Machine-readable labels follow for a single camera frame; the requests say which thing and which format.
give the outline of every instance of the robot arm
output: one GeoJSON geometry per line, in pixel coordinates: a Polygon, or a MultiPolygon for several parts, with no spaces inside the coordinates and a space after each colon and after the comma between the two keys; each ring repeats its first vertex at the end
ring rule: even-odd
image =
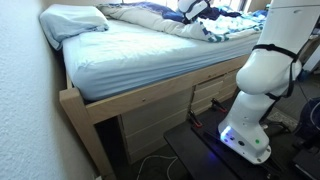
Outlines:
{"type": "Polygon", "coordinates": [[[271,154],[259,121],[300,73],[297,55],[319,15],[320,0],[274,0],[258,45],[237,74],[241,92],[218,130],[224,144],[253,164],[271,154]]]}
{"type": "Polygon", "coordinates": [[[178,7],[184,16],[188,20],[191,20],[204,9],[209,7],[209,4],[204,0],[179,0],[178,7]]]}

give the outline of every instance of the storage drawer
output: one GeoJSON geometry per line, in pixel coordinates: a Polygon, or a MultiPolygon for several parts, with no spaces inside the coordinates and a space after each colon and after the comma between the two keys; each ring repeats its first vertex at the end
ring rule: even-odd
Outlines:
{"type": "Polygon", "coordinates": [[[144,147],[138,149],[137,151],[129,153],[129,163],[133,164],[140,160],[141,158],[144,158],[148,154],[156,151],[157,149],[163,147],[167,144],[167,141],[161,137],[159,139],[156,139],[155,141],[146,144],[144,147]]]}
{"type": "Polygon", "coordinates": [[[191,96],[192,88],[122,114],[124,134],[129,136],[172,114],[188,108],[191,96]]]}
{"type": "Polygon", "coordinates": [[[220,102],[231,98],[237,88],[237,72],[238,70],[235,70],[197,85],[191,102],[191,109],[195,114],[200,114],[210,108],[212,98],[220,102]]]}
{"type": "Polygon", "coordinates": [[[184,109],[134,134],[126,136],[125,139],[129,154],[163,137],[165,131],[184,122],[187,117],[187,112],[188,110],[184,109]]]}

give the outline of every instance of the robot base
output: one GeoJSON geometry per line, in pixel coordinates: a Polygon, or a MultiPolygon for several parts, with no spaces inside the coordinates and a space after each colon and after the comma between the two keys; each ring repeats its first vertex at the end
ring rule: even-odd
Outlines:
{"type": "MultiPolygon", "coordinates": [[[[234,99],[225,101],[223,103],[223,107],[230,109],[233,100],[234,99]]],[[[291,174],[293,174],[291,171],[284,173],[284,164],[282,164],[280,158],[284,156],[283,154],[287,155],[288,152],[282,153],[282,148],[275,148],[272,146],[273,144],[271,144],[271,147],[274,148],[272,151],[273,155],[270,155],[270,157],[263,163],[253,164],[243,156],[239,155],[239,153],[222,143],[220,140],[220,133],[218,132],[218,125],[225,116],[226,114],[220,111],[208,110],[197,116],[197,119],[203,123],[203,127],[192,127],[192,130],[240,179],[255,180],[257,178],[262,179],[265,177],[266,179],[279,180],[280,176],[284,177],[282,179],[295,179],[291,178],[291,174]]],[[[272,129],[269,133],[273,134],[275,132],[278,132],[278,129],[272,129]]]]}
{"type": "Polygon", "coordinates": [[[220,141],[236,151],[238,154],[242,154],[243,157],[250,161],[252,164],[261,164],[265,162],[271,155],[271,147],[269,145],[261,156],[255,157],[243,149],[243,146],[245,145],[242,141],[236,141],[234,137],[230,137],[228,135],[220,136],[220,141]]]}

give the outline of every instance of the bed leg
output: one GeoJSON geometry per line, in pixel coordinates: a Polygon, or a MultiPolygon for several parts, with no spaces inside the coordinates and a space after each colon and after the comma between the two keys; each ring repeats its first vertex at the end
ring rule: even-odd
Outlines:
{"type": "Polygon", "coordinates": [[[60,103],[75,127],[103,179],[116,179],[94,124],[77,88],[60,91],[60,103]]]}

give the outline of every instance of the pillow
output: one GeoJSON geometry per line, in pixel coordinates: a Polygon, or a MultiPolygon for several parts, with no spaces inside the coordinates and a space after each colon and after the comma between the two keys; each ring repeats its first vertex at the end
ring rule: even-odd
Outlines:
{"type": "Polygon", "coordinates": [[[40,23],[49,43],[56,50],[61,49],[66,38],[109,28],[105,16],[94,6],[53,4],[41,13],[40,23]]]}

